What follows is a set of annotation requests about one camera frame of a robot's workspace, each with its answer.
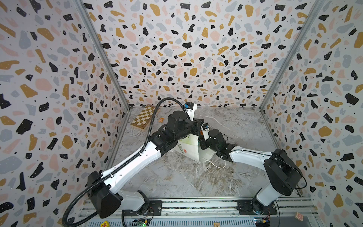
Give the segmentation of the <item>white paper bag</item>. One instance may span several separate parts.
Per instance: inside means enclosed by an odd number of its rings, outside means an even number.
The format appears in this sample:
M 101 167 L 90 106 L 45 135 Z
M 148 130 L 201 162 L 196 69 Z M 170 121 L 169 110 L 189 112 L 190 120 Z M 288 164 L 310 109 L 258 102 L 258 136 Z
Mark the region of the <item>white paper bag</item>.
M 210 148 L 202 149 L 198 139 L 199 137 L 196 135 L 188 135 L 185 139 L 178 141 L 178 144 L 175 148 L 173 148 L 173 151 L 176 151 L 200 164 L 209 162 L 219 169 L 225 168 L 226 162 L 223 167 L 217 166 L 211 162 L 215 152 Z

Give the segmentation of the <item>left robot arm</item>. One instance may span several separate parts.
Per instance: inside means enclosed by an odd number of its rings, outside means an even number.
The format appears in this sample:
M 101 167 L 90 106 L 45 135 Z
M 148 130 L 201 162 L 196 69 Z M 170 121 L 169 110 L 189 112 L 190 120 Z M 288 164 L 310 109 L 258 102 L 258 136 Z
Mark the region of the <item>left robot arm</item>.
M 149 208 L 147 196 L 140 190 L 122 191 L 122 187 L 148 164 L 176 147 L 179 140 L 189 135 L 199 137 L 203 124 L 202 119 L 191 120 L 187 113 L 175 111 L 168 116 L 168 121 L 163 127 L 148 137 L 146 145 L 107 171 L 91 174 L 88 177 L 89 184 L 95 185 L 97 180 L 102 180 L 88 192 L 96 214 L 100 218 L 107 218 L 122 209 L 144 215 Z

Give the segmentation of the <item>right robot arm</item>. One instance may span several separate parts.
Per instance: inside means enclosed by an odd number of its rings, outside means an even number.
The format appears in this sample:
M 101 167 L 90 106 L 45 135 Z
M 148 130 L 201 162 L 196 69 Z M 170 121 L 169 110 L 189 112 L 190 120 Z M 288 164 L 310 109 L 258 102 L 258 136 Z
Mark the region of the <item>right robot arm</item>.
M 217 129 L 201 130 L 199 144 L 203 150 L 211 149 L 224 161 L 253 166 L 266 174 L 266 183 L 257 191 L 249 204 L 244 205 L 243 211 L 264 214 L 276 199 L 290 196 L 303 178 L 301 170 L 283 149 L 262 152 L 243 148 L 228 143 L 223 133 Z

